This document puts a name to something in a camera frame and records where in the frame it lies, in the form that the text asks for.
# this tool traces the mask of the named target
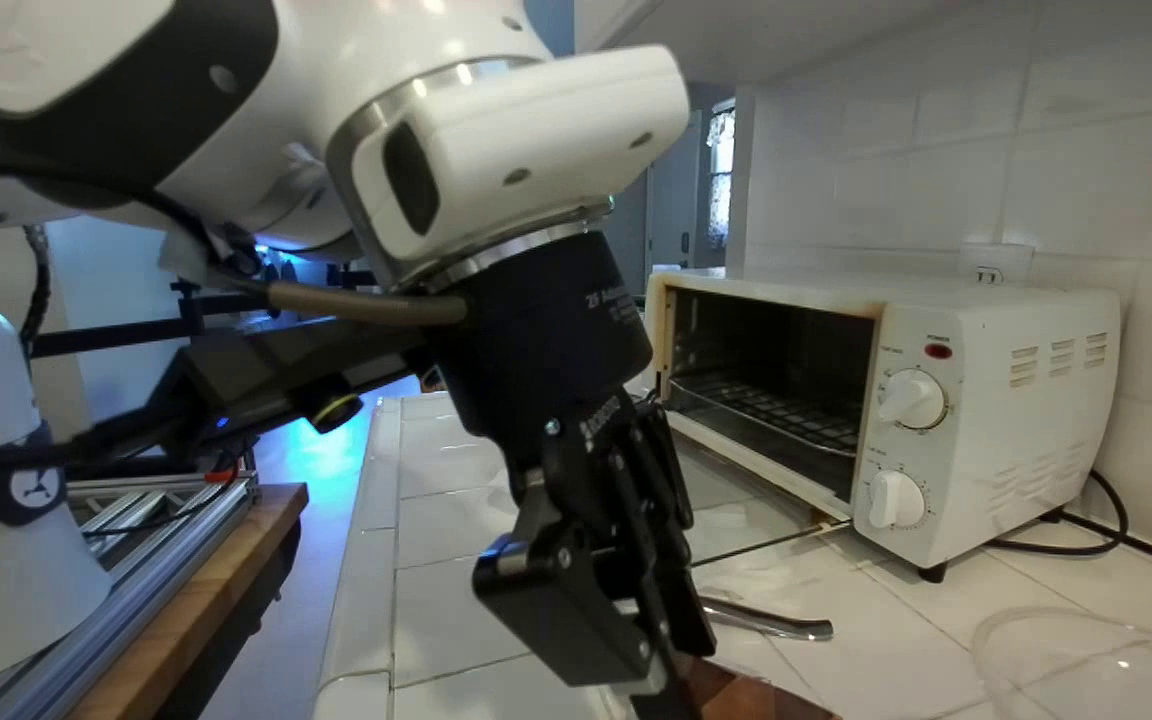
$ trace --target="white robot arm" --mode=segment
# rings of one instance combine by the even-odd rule
[[[552,58],[521,0],[0,0],[0,161],[31,193],[162,193],[300,249],[360,233],[395,289],[601,213],[684,120],[666,47]],[[0,224],[44,213],[0,198]]]
[[[224,289],[255,289],[228,264],[251,243],[353,234],[392,295],[455,298],[385,312],[427,324],[424,362],[507,458],[521,528],[476,591],[569,685],[712,650],[670,429],[621,392],[654,347],[597,233],[684,125],[666,47],[552,58],[521,0],[0,0],[0,224],[142,198]]]

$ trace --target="toaster oven knob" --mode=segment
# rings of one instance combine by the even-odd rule
[[[945,386],[927,372],[896,372],[880,385],[877,419],[926,433],[945,406]]]
[[[926,487],[904,472],[877,472],[868,481],[868,525],[911,528],[927,516]]]

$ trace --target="power cord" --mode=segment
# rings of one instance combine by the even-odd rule
[[[210,261],[215,264],[215,249],[210,238],[210,227],[198,213],[188,213],[184,202],[177,202],[171,195],[162,195],[162,193],[144,193],[144,188],[109,188],[94,174],[78,174],[78,173],[62,173],[62,168],[40,168],[31,161],[7,161],[0,154],[0,178],[48,178],[48,182],[65,182],[73,193],[90,193],[90,198],[101,198],[101,202],[144,202],[152,213],[162,213],[166,220],[171,220],[184,234],[191,234]]]
[[[31,251],[31,292],[30,292],[30,312],[20,321],[20,347],[25,357],[31,357],[31,339],[40,337],[48,303],[54,303],[48,233],[40,224],[25,224],[25,243]]]
[[[1121,493],[1094,467],[1094,483],[1105,487],[1111,513],[1115,513],[1115,531],[1107,531],[1105,545],[1019,545],[1019,540],[993,540],[987,548],[1006,548],[1006,553],[1034,553],[1034,557],[1105,557],[1121,545],[1129,545],[1131,521],[1129,521],[1129,503],[1121,498]]]

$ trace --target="toaster oven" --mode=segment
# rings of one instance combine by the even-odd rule
[[[672,429],[917,566],[1082,496],[1121,298],[922,275],[654,271]]]

